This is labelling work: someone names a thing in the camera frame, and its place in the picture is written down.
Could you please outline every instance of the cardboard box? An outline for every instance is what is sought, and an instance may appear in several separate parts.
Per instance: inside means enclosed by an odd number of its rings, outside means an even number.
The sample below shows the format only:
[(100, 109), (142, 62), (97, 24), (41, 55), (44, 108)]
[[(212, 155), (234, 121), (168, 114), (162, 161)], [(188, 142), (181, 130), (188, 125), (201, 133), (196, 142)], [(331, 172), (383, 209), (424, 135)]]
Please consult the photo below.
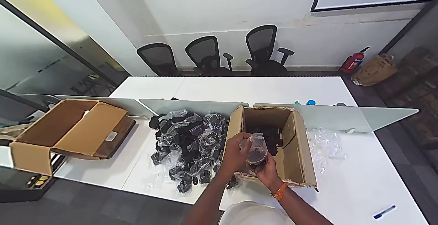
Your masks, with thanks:
[(98, 100), (63, 100), (10, 144), (14, 168), (51, 176), (51, 152), (109, 158), (135, 124), (126, 113)]
[[(280, 178), (295, 187), (317, 187), (312, 155), (302, 116), (288, 107), (238, 107), (231, 115), (227, 140), (245, 132), (247, 126), (282, 128), (283, 147), (274, 156)], [(236, 176), (260, 182), (253, 173), (236, 172)]]

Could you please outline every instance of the white desk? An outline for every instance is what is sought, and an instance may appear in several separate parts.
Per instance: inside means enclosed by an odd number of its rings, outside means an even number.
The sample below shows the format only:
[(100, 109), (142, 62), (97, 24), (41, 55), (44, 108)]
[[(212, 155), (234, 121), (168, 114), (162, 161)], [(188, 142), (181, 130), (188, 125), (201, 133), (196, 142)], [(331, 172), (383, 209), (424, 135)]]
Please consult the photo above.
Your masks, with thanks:
[(110, 97), (171, 99), (181, 86), (184, 77), (128, 77)]
[[(339, 77), (176, 77), (177, 79), (172, 80), (173, 78), (129, 77), (111, 97), (176, 97), (186, 100), (242, 101), (250, 105), (291, 104), (296, 100), (305, 103), (308, 99), (313, 99), (318, 105), (343, 102), (356, 106)], [(173, 81), (180, 82), (177, 88)], [(138, 127), (130, 133), (112, 159), (70, 159), (56, 176), (194, 204), (204, 189), (200, 184), (193, 186), (188, 196), (177, 194), (177, 183), (162, 183), (152, 190), (147, 188), (151, 178), (154, 178), (155, 167), (150, 164), (150, 156), (155, 151), (155, 132), (147, 126), (148, 120), (140, 119), (138, 122)], [(427, 224), (374, 133), (342, 134), (342, 147), (347, 154), (347, 160), (330, 162), (324, 174), (317, 173), (319, 193), (311, 188), (295, 189), (304, 200), (336, 225)], [(224, 192), (220, 209), (224, 210), (244, 200), (279, 207), (265, 187), (256, 183), (244, 183)], [(375, 213), (392, 204), (397, 206), (396, 210), (379, 221), (372, 218)]]
[[(313, 99), (319, 105), (343, 102), (356, 106), (339, 77), (185, 77), (175, 95), (183, 100), (242, 101), (254, 103), (292, 104)], [(177, 194), (177, 183), (161, 183), (149, 189), (159, 167), (151, 166), (155, 151), (151, 134), (122, 190), (163, 199), (194, 204), (204, 187), (193, 186), (188, 196)], [(411, 194), (393, 167), (374, 133), (342, 134), (347, 160), (330, 162), (324, 174), (317, 173), (319, 193), (311, 188), (296, 192), (334, 224), (427, 224)], [(225, 191), (220, 209), (234, 203), (253, 200), (281, 207), (267, 188), (257, 183), (244, 183)], [(395, 204), (397, 209), (380, 221), (372, 216)]]
[(185, 77), (180, 100), (357, 106), (341, 77)]

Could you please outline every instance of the gray carpet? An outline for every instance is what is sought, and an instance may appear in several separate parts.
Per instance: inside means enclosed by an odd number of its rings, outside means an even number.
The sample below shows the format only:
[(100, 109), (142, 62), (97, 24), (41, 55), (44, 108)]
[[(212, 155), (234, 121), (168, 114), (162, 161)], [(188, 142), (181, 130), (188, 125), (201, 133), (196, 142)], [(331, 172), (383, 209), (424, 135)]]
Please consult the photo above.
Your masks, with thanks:
[[(249, 72), (240, 72), (248, 76)], [(336, 76), (291, 72), (292, 76)], [(359, 106), (385, 104), (371, 87), (344, 79)], [(376, 131), (386, 153), (431, 225), (438, 224), (438, 175), (399, 123)], [(35, 202), (0, 204), (0, 224), (177, 225), (190, 205), (59, 179)]]

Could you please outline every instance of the brown paper bag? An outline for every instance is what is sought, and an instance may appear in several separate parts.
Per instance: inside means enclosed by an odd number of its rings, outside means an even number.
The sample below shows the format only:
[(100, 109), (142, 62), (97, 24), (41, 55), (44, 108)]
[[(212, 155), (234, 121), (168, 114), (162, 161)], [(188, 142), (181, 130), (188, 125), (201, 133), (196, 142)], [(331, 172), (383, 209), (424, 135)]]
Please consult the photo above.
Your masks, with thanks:
[(392, 61), (393, 56), (375, 56), (351, 77), (351, 81), (359, 86), (372, 86), (397, 73), (399, 70)]

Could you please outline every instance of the fire extinguisher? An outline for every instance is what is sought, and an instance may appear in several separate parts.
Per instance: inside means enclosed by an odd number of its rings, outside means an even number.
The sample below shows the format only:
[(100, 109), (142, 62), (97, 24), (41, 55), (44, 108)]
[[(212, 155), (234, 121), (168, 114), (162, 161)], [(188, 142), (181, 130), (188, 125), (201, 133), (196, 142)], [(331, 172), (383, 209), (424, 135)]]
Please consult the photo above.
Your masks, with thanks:
[(344, 61), (344, 64), (339, 68), (338, 71), (342, 71), (344, 73), (351, 73), (355, 68), (357, 68), (362, 60), (365, 57), (364, 52), (367, 51), (369, 46), (360, 52), (354, 53), (352, 56), (349, 56), (347, 60)]

